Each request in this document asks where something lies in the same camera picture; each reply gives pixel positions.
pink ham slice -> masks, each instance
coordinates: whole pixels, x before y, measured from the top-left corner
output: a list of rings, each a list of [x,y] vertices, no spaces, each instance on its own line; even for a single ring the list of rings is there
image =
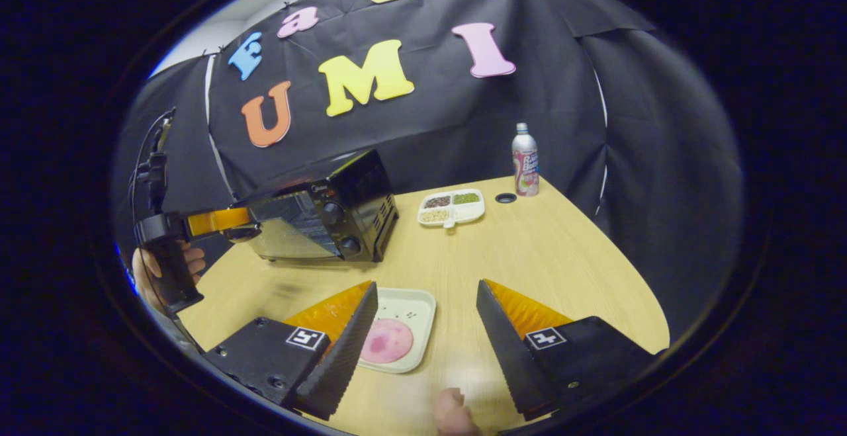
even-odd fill
[[[362,346],[362,359],[370,363],[392,363],[405,357],[415,339],[403,322],[383,318],[373,322]]]

table surface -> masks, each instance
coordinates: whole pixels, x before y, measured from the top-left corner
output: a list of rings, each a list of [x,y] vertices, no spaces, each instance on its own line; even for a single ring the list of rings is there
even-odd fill
[[[417,222],[424,196],[463,188],[482,191],[484,216],[450,230]],[[379,264],[271,263],[236,244],[200,281],[205,300],[183,310],[181,319],[208,351],[257,316],[282,321],[368,279],[431,292],[437,308],[420,365],[402,374],[357,367],[326,423],[356,434],[435,434],[433,397],[448,387],[465,394],[483,434],[526,424],[476,310],[479,279],[575,320],[599,316],[651,353],[668,346],[656,297],[600,229],[544,179],[535,197],[497,203],[505,192],[514,192],[511,177],[397,195],[400,219]]]

hand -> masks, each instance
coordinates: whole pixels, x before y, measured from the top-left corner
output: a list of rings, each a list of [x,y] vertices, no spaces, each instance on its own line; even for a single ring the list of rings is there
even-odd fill
[[[191,244],[185,241],[179,241],[179,247],[182,248],[182,255],[185,256],[185,263],[188,264],[188,272],[191,273],[194,284],[200,282],[200,276],[197,273],[206,267],[206,261],[203,261],[203,256],[206,253],[203,252],[203,249],[191,247]],[[144,300],[148,301],[148,304],[151,304],[158,312],[164,313],[164,309],[161,308],[161,302],[159,302],[156,292],[150,286],[150,279],[148,279],[150,274],[152,274],[151,279],[160,279],[161,277],[161,269],[154,255],[150,254],[150,251],[136,249],[132,254],[132,274],[136,279],[138,294]]]
[[[479,428],[464,406],[465,396],[459,388],[445,388],[435,397],[435,427],[439,436],[478,436]]]

white tray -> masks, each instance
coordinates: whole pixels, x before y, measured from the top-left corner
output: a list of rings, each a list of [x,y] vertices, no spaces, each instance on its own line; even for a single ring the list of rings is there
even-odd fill
[[[412,348],[400,360],[392,363],[370,363],[359,359],[358,365],[379,372],[405,373],[414,370],[424,358],[429,331],[435,318],[435,297],[425,290],[415,288],[377,287],[379,308],[373,319],[391,318],[412,330]]]
[[[475,203],[453,204],[454,195],[465,195],[473,193],[479,197],[479,201]],[[449,196],[450,204],[447,206],[438,206],[435,208],[424,208],[424,204],[432,198],[441,198],[441,196]],[[443,221],[424,222],[421,220],[421,215],[427,212],[435,212],[435,210],[446,210],[447,219]],[[452,228],[457,222],[472,222],[479,219],[479,216],[485,214],[485,200],[482,192],[476,188],[457,189],[455,191],[447,191],[444,193],[435,193],[421,200],[421,206],[418,208],[418,222],[424,226],[443,226],[444,228]]]

seeds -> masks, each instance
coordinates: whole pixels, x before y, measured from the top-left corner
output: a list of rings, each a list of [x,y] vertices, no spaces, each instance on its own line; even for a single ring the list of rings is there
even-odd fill
[[[477,201],[479,201],[479,196],[476,193],[453,196],[453,204],[476,203]]]
[[[450,196],[439,196],[438,198],[432,198],[431,200],[427,200],[423,207],[437,208],[439,206],[447,206],[448,204],[450,204]]]
[[[436,222],[436,221],[447,221],[447,217],[450,216],[450,212],[447,210],[435,210],[435,212],[426,212],[421,215],[421,221],[423,222]]]

